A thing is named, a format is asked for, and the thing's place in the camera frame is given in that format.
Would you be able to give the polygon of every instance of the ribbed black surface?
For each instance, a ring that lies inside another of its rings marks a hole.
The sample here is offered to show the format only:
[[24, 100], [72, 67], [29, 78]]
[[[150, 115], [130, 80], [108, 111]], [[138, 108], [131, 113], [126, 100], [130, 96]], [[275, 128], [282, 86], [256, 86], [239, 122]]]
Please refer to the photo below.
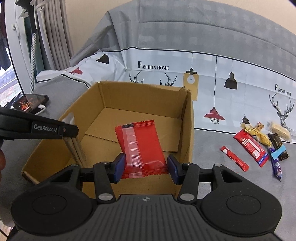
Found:
[[209, 226], [192, 205], [177, 203], [172, 195], [122, 195], [100, 205], [78, 229], [53, 237], [18, 233], [13, 241], [279, 241], [273, 234], [241, 238]]

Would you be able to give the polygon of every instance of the curtain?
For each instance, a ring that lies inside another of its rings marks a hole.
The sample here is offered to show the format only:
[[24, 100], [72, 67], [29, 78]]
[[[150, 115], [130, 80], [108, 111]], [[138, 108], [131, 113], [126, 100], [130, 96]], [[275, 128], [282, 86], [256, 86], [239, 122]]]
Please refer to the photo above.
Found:
[[39, 31], [46, 52], [46, 57], [52, 70], [62, 70], [70, 67], [69, 60], [73, 55], [70, 39], [65, 0], [37, 0], [37, 16]]

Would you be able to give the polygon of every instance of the cardboard box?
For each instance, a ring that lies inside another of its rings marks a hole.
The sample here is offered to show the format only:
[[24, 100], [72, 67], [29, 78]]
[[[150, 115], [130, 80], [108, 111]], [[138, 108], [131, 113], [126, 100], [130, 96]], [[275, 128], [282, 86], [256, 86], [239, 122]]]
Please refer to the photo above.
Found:
[[[154, 120], [165, 158], [174, 154], [180, 163], [192, 161], [193, 105], [186, 88], [102, 81], [85, 92], [60, 118], [74, 113], [87, 163], [92, 167], [113, 161], [121, 152], [115, 127]], [[74, 163], [63, 140], [42, 140], [22, 169], [29, 180], [43, 181]], [[169, 174], [122, 179], [112, 184], [119, 194], [173, 194], [179, 188]], [[94, 198], [94, 184], [83, 192]]]

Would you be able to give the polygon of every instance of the white window handle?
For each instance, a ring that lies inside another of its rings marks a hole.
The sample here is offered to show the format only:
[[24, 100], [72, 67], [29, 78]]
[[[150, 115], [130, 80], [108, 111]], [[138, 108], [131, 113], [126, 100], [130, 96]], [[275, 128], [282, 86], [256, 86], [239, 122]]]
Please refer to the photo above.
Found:
[[17, 25], [17, 23], [14, 23], [14, 24], [12, 25], [12, 30], [17, 32], [17, 36], [18, 36], [18, 37], [20, 36], [20, 31], [19, 31], [19, 29], [18, 29], [18, 25]]

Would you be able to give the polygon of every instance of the smartphone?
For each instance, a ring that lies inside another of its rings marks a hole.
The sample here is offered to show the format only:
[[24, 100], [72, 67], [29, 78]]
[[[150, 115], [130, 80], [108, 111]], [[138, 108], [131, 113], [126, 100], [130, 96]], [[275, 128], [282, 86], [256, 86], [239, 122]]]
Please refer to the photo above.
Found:
[[38, 106], [41, 104], [46, 104], [48, 100], [49, 98], [47, 95], [25, 94], [20, 97], [12, 106], [16, 110], [36, 114], [41, 111]]

